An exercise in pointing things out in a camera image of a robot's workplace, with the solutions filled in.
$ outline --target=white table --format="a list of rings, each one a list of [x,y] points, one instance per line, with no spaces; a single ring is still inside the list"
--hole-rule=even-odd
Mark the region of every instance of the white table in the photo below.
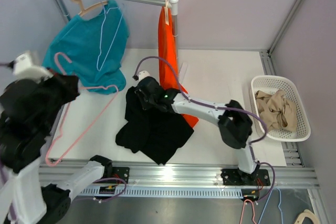
[[[222,50],[180,50],[180,61],[187,62],[188,68],[183,86],[195,98],[227,103],[237,100],[243,108],[251,111],[249,87],[254,76],[264,74],[259,52]],[[150,162],[142,152],[132,153],[117,146],[115,136],[125,124],[125,94],[136,85],[132,79],[138,62],[146,56],[157,56],[156,49],[127,49],[121,70],[127,85],[121,91],[96,124],[81,141],[66,155],[70,159],[89,159],[99,154],[113,161]],[[158,77],[158,61],[145,61],[140,70],[147,70]],[[54,146],[50,158],[58,158],[70,144],[87,128],[96,115],[113,97],[88,91],[82,92],[72,102],[65,124],[64,135]],[[188,142],[177,150],[169,160],[170,164],[211,164],[237,165],[233,149],[225,145],[219,129],[203,120],[194,127],[194,134]],[[253,126],[252,139],[258,136]],[[286,166],[280,142],[265,139],[254,144],[256,157],[274,166]]]

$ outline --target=white plastic basket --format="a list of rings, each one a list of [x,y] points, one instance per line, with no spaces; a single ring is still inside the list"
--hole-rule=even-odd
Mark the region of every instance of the white plastic basket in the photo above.
[[[295,84],[287,78],[280,76],[256,76],[251,81],[250,101],[253,113],[259,116],[255,93],[261,90],[268,94],[274,94],[279,89],[286,92],[286,98],[296,104],[298,127],[296,132],[290,132],[284,129],[272,130],[267,136],[271,139],[284,142],[301,142],[307,140],[310,136],[310,125],[306,112]],[[256,130],[259,136],[264,134],[261,123],[255,120]]]

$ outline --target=gray floor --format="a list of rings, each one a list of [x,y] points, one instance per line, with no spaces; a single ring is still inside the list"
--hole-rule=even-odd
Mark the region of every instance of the gray floor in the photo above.
[[[293,224],[297,215],[305,209],[312,211],[306,190],[281,190],[284,224]],[[256,206],[256,222],[260,218],[266,200]],[[278,210],[279,193],[273,191],[260,224],[281,224]],[[184,199],[184,198],[130,198],[120,197],[98,204],[91,200],[73,202],[67,215],[59,222],[97,224],[238,224],[242,201],[232,199]],[[252,210],[248,205],[243,223],[251,224]]]

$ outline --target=white wall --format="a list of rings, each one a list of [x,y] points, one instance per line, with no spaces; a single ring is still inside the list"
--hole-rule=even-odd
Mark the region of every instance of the white wall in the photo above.
[[[53,0],[0,0],[0,61],[12,61],[25,50],[36,50],[40,57],[64,26]],[[0,68],[0,94],[14,80]]]
[[[305,0],[274,52],[277,74],[297,86],[311,137],[299,145],[336,220],[336,0]]]
[[[85,6],[98,0],[83,0]],[[72,15],[78,6],[65,0]],[[180,0],[181,48],[265,49],[294,0]],[[160,7],[127,2],[129,47],[156,48]]]

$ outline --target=black cloth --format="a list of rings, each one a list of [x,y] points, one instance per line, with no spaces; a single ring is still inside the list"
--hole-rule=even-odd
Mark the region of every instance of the black cloth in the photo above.
[[[117,133],[116,144],[142,151],[157,164],[166,164],[194,133],[180,114],[164,113],[151,108],[143,110],[131,87],[126,94],[125,119],[128,123]]]

